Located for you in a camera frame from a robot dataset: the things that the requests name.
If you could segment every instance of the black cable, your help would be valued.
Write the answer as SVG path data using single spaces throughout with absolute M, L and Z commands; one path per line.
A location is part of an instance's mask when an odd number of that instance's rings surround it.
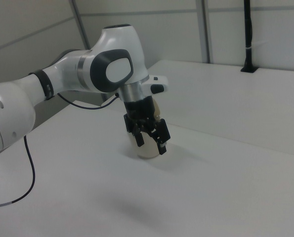
M 30 191 L 33 189 L 33 187 L 34 187 L 35 179 L 36 179 L 35 167 L 34 167 L 34 163 L 33 163 L 33 160 L 32 160 L 32 156 L 30 155 L 30 151 L 29 151 L 29 148 L 28 148 L 26 136 L 24 136 L 24 142 L 25 142 L 25 147 L 26 147 L 28 158 L 29 158 L 29 162 L 30 162 L 30 165 L 32 166 L 32 171 L 33 171 L 33 181 L 32 181 L 32 184 L 31 184 L 30 188 L 28 189 L 28 191 L 23 196 L 19 197 L 18 199 L 15 199 L 14 201 L 2 203 L 2 204 L 0 204 L 0 207 L 1 206 L 11 205 L 12 203 L 16 203 L 16 202 L 20 201 L 21 199 L 23 199 L 24 197 L 26 197 L 30 193 Z
M 84 106 L 76 105 L 76 104 L 72 103 L 71 101 L 67 100 L 66 98 L 64 98 L 62 95 L 60 95 L 60 93 L 58 93 L 58 96 L 61 99 L 63 99 L 64 101 L 68 102 L 69 104 L 71 104 L 73 106 L 76 106 L 78 108 L 81 108 L 81 109 L 85 109 L 85 110 L 99 110 L 99 109 L 103 109 L 103 108 L 109 106 L 110 104 L 112 104 L 117 98 L 119 98 L 118 93 L 116 93 L 115 94 L 115 98 L 112 99 L 110 102 L 108 102 L 106 105 L 103 105 L 101 107 L 96 107 L 96 108 L 90 108 L 90 107 L 84 107 Z M 24 142 L 25 142 L 25 147 L 26 147 L 28 158 L 29 158 L 29 162 L 30 162 L 30 165 L 32 166 L 32 171 L 33 171 L 33 181 L 32 181 L 32 184 L 31 184 L 30 188 L 28 189 L 28 191 L 23 196 L 21 196 L 18 199 L 15 199 L 14 201 L 2 203 L 2 204 L 0 204 L 0 207 L 1 206 L 11 205 L 13 203 L 16 203 L 16 202 L 20 201 L 21 199 L 23 199 L 24 197 L 26 197 L 30 193 L 30 191 L 33 189 L 33 187 L 34 187 L 35 179 L 36 179 L 35 167 L 34 167 L 34 163 L 33 163 L 33 160 L 32 160 L 32 156 L 30 155 L 30 151 L 29 151 L 29 148 L 28 148 L 26 136 L 24 136 Z
M 106 105 L 103 105 L 101 107 L 96 107 L 96 108 L 93 108 L 93 107 L 84 107 L 84 106 L 80 106 L 80 105 L 76 105 L 74 103 L 72 103 L 71 101 L 67 100 L 66 98 L 64 98 L 60 93 L 58 93 L 58 96 L 63 99 L 65 102 L 68 102 L 70 105 L 73 105 L 75 107 L 78 107 L 78 108 L 81 108 L 81 109 L 85 109 L 85 110 L 99 110 L 99 109 L 103 109 L 107 106 L 109 106 L 110 104 L 112 104 L 117 98 L 119 98 L 119 95 L 118 93 L 115 94 L 115 98 L 112 99 L 110 102 L 108 102 Z

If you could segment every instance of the black button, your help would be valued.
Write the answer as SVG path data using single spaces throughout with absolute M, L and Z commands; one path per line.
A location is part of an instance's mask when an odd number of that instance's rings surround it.
M 152 94 L 164 92 L 164 90 L 165 90 L 165 88 L 163 87 L 163 85 L 151 85 Z

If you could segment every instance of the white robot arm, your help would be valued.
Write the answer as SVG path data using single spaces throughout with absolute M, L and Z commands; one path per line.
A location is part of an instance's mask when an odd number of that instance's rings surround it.
M 164 119 L 154 118 L 151 95 L 166 91 L 164 76 L 151 76 L 144 64 L 144 54 L 133 26 L 106 27 L 91 50 L 64 52 L 49 67 L 27 77 L 0 83 L 0 150 L 29 133 L 35 123 L 34 106 L 66 90 L 117 92 L 124 102 L 127 131 L 138 146 L 146 132 L 166 151 L 170 138 Z

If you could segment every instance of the silver metal ring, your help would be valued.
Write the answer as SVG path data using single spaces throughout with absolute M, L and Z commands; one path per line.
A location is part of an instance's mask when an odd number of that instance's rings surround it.
M 77 68 L 77 75 L 78 75 L 79 82 L 80 82 L 81 86 L 87 90 L 89 90 L 89 87 L 87 86 L 87 84 L 83 78 L 83 64 L 86 60 L 87 55 L 91 52 L 92 52 L 92 50 L 89 50 L 88 52 L 86 52 L 85 54 L 82 55 L 82 57 L 79 59 L 78 68 Z
M 134 102 L 145 98 L 141 90 L 141 84 L 149 79 L 149 75 L 140 81 L 125 84 L 118 89 L 119 97 L 123 102 Z

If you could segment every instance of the vertical wall seam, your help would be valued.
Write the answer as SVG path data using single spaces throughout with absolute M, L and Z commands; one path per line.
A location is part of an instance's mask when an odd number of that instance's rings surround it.
M 198 29 L 200 34 L 200 45 L 202 53 L 202 62 L 210 63 L 210 56 L 208 50 L 207 27 L 205 20 L 205 9 L 203 8 L 203 0 L 196 0 Z
M 80 13 L 79 13 L 76 1 L 75 0 L 69 0 L 69 3 L 70 3 L 70 7 L 72 9 L 73 16 L 74 16 L 74 19 L 76 21 L 78 30 L 80 32 L 80 36 L 81 36 L 82 42 L 84 44 L 84 47 L 85 47 L 85 49 L 91 49 L 91 46 L 89 44 L 88 38 L 86 36 L 85 29 L 84 29 L 84 26 L 83 26 L 83 23 L 82 23 L 82 20 L 81 20 L 81 17 L 80 17 Z

